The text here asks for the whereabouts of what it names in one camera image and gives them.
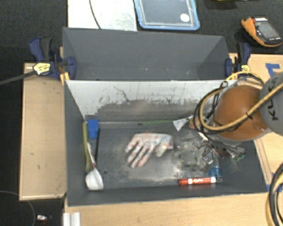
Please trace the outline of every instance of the blue object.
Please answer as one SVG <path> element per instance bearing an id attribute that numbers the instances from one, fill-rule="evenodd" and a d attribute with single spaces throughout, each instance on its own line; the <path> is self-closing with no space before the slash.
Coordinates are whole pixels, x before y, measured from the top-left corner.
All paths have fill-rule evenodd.
<path id="1" fill-rule="evenodd" d="M 90 139 L 98 138 L 99 120 L 88 120 L 88 137 Z"/>
<path id="2" fill-rule="evenodd" d="M 266 69 L 268 70 L 268 73 L 269 73 L 270 77 L 273 77 L 275 75 L 273 69 L 280 69 L 280 65 L 279 64 L 269 64 L 269 63 L 266 63 L 265 66 L 266 66 Z"/>
<path id="3" fill-rule="evenodd" d="M 242 71 L 242 66 L 247 65 L 251 55 L 251 47 L 248 43 L 237 43 L 238 58 L 235 58 L 235 64 L 230 58 L 225 60 L 225 77 L 229 77 L 232 73 Z"/>
<path id="4" fill-rule="evenodd" d="M 37 37 L 29 42 L 30 52 L 35 57 L 36 62 L 46 61 L 50 63 L 50 72 L 41 75 L 59 80 L 61 72 L 58 71 L 58 68 L 62 66 L 64 71 L 69 73 L 69 78 L 73 80 L 76 74 L 75 58 L 67 57 L 67 60 L 63 61 L 58 53 L 51 50 L 50 45 L 51 38 Z"/>
<path id="5" fill-rule="evenodd" d="M 195 0 L 134 0 L 138 22 L 145 29 L 197 30 Z"/>
<path id="6" fill-rule="evenodd" d="M 221 167 L 214 166 L 208 171 L 208 176 L 209 177 L 216 177 L 216 178 L 221 178 Z"/>
<path id="7" fill-rule="evenodd" d="M 76 74 L 76 63 L 74 57 L 67 58 L 69 78 L 73 80 Z"/>
<path id="8" fill-rule="evenodd" d="M 41 42 L 41 38 L 37 37 L 31 40 L 29 43 L 29 50 L 31 54 L 36 58 L 37 62 L 41 62 L 45 60 L 40 47 L 40 42 Z"/>

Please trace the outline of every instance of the clamp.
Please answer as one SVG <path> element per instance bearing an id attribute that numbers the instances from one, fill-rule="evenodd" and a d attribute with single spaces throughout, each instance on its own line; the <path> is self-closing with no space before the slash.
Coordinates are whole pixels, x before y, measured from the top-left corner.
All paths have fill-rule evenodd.
<path id="1" fill-rule="evenodd" d="M 66 61 L 51 50 L 52 38 L 36 37 L 29 42 L 29 50 L 35 57 L 37 64 L 33 70 L 37 75 L 52 77 L 56 80 L 60 79 L 60 75 L 64 72 L 69 73 L 69 78 L 73 80 L 76 74 L 76 63 L 74 57 L 67 57 Z"/>
<path id="2" fill-rule="evenodd" d="M 238 58 L 235 57 L 235 62 L 233 64 L 230 58 L 225 60 L 225 77 L 227 78 L 232 73 L 239 71 L 250 71 L 250 67 L 247 62 L 251 55 L 251 48 L 247 43 L 237 43 L 237 53 Z"/>

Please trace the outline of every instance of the clear plastic container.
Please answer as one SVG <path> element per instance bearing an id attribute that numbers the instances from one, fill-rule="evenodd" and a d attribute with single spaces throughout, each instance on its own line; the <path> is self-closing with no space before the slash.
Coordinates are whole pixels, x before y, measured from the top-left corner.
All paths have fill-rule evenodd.
<path id="1" fill-rule="evenodd" d="M 139 24 L 145 29 L 197 30 L 194 0 L 134 0 Z"/>

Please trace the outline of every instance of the red marker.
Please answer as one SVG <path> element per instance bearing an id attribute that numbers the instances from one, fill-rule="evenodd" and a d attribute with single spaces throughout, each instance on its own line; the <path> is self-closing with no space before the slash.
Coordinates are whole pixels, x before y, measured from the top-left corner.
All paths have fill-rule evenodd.
<path id="1" fill-rule="evenodd" d="M 216 183 L 216 177 L 211 178 L 184 178 L 179 179 L 178 184 L 183 185 L 190 185 L 190 184 L 212 184 Z"/>

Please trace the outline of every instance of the blue clamp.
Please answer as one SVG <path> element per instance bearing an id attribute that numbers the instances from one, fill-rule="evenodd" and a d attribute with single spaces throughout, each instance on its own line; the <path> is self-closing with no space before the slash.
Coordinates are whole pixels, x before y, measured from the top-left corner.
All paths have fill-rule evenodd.
<path id="1" fill-rule="evenodd" d="M 69 78 L 73 80 L 76 74 L 76 63 L 74 57 L 67 57 L 66 61 L 51 50 L 51 38 L 34 38 L 29 42 L 29 50 L 35 57 L 37 63 L 46 62 L 50 64 L 50 71 L 41 75 L 52 77 L 56 80 L 60 79 L 59 67 L 63 67 L 63 72 L 69 73 Z"/>
<path id="2" fill-rule="evenodd" d="M 232 73 L 242 71 L 242 66 L 247 65 L 251 55 L 251 47 L 247 43 L 237 43 L 238 58 L 235 57 L 235 63 L 228 58 L 225 60 L 225 77 L 229 77 Z"/>

